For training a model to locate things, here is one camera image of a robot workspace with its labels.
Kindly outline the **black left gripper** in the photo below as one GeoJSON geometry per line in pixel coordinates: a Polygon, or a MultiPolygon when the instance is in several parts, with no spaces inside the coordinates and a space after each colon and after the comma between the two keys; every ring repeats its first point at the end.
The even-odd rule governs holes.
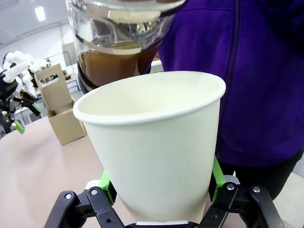
{"type": "Polygon", "coordinates": [[[21,91],[22,81],[19,76],[6,77],[6,72],[6,70],[0,72],[0,114],[7,114],[6,134],[15,130],[23,134],[25,128],[15,119],[15,111],[26,107],[35,116],[39,116],[41,111],[35,104],[37,98],[28,91],[21,91]]]}

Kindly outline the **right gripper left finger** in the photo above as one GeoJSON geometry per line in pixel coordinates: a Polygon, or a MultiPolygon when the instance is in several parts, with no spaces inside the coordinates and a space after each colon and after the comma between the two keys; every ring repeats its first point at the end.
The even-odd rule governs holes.
{"type": "Polygon", "coordinates": [[[117,193],[104,171],[97,186],[76,194],[61,192],[46,220],[46,228],[81,228],[88,218],[95,217],[102,228],[124,228],[113,208],[117,193]]]}

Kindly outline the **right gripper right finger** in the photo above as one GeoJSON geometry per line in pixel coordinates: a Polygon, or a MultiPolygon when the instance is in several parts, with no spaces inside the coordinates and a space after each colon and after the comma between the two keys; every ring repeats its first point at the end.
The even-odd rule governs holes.
{"type": "Polygon", "coordinates": [[[238,214],[247,228],[283,228],[284,223],[263,186],[243,188],[228,182],[218,160],[213,161],[209,184],[212,205],[199,224],[200,228],[221,228],[230,213],[238,214]]]}

